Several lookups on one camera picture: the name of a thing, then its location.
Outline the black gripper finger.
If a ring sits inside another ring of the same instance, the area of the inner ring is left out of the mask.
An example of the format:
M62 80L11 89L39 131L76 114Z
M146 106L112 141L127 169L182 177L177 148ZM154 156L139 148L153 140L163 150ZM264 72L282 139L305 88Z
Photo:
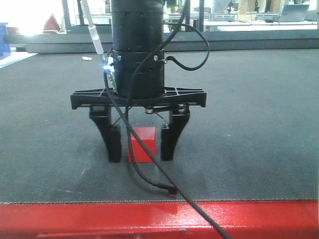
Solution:
M172 161L177 141L190 118L190 110L184 112L173 110L169 112L168 124L161 128L160 152L161 160Z

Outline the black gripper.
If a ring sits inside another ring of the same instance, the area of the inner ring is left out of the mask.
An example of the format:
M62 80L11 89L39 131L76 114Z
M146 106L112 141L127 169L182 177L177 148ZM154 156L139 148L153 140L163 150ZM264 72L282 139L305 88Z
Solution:
M206 106L207 93L202 89L165 87L164 94L150 99L132 99L130 107L143 107L148 114L179 109L180 105ZM122 158L121 131L112 124L112 100L106 89L75 91L71 96L71 107L90 107L89 118L97 126L107 149L110 162L118 163Z

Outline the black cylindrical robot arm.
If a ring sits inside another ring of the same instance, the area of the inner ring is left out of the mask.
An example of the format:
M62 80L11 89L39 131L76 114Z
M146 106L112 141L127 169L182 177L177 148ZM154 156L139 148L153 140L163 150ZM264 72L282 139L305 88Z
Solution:
M90 109L90 119L102 135L111 162L122 158L120 128L111 123L113 103L144 107L150 114L169 113L169 122L161 129L161 158L165 161L173 158L190 117L189 106L206 104L201 89L164 84L163 5L161 0L111 1L114 87L76 91L70 97L72 109ZM130 85L134 86L133 95L127 102Z

